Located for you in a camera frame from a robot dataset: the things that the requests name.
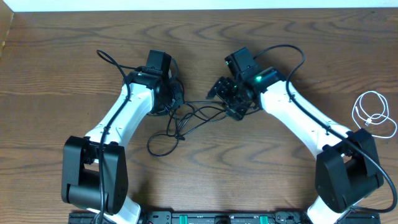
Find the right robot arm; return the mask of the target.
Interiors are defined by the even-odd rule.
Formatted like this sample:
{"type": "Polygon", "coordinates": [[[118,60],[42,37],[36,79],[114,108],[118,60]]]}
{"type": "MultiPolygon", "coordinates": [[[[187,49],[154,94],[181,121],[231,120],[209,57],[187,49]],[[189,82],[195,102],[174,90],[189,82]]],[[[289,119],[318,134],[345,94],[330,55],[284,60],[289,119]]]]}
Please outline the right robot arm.
{"type": "Polygon", "coordinates": [[[285,75],[263,69],[247,48],[225,57],[232,76],[221,77],[208,92],[223,101],[228,116],[239,121],[251,106],[277,118],[316,160],[318,197],[308,208],[312,223],[337,223],[384,183],[376,144],[365,129],[340,125],[300,95],[285,75]]]}

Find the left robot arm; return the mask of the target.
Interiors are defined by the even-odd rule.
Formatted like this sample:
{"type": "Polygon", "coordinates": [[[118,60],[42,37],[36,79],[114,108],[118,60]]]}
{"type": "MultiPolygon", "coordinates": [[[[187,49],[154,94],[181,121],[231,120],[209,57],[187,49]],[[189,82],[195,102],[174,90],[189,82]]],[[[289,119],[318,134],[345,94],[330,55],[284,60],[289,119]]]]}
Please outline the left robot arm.
{"type": "Polygon", "coordinates": [[[70,215],[70,223],[138,223],[141,206],[128,196],[126,148],[148,114],[167,116],[183,104],[183,89],[170,67],[169,54],[151,50],[144,66],[120,65],[102,50],[96,52],[123,76],[116,102],[83,137],[70,136],[63,148],[61,196],[65,203],[89,211],[70,215]]]}

